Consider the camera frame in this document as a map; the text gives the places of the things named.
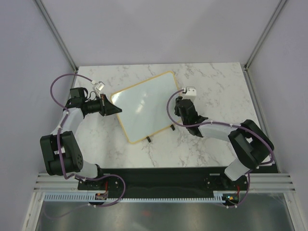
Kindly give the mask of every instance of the marble surface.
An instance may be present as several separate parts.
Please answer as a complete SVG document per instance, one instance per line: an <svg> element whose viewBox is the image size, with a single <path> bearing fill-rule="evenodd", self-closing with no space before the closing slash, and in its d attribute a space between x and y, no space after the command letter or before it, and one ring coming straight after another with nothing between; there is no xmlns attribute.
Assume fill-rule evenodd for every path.
<svg viewBox="0 0 308 231"><path fill-rule="evenodd" d="M230 123L257 116L239 63L151 64L83 66L79 74L103 81L110 95L149 77L173 71L180 88L194 86L194 102L199 114ZM77 78L75 87L92 89L90 82ZM116 115L87 115L79 125L76 140L83 157L101 167L209 167L227 166L236 157L230 143L198 138L185 128L166 129L130 144Z"/></svg>

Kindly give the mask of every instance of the wall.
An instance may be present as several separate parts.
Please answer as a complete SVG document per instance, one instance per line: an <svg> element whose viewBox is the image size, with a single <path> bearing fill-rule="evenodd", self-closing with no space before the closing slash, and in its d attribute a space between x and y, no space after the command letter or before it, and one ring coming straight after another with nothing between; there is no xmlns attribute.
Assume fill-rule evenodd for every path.
<svg viewBox="0 0 308 231"><path fill-rule="evenodd" d="M241 62L279 0L42 0L79 66Z"/></svg>
<svg viewBox="0 0 308 231"><path fill-rule="evenodd" d="M308 1L291 0L250 68L276 146L308 218Z"/></svg>
<svg viewBox="0 0 308 231"><path fill-rule="evenodd" d="M70 66L32 0L0 7L0 224L20 230L44 163L39 146L61 117L51 82ZM72 80L55 86L64 102Z"/></svg>

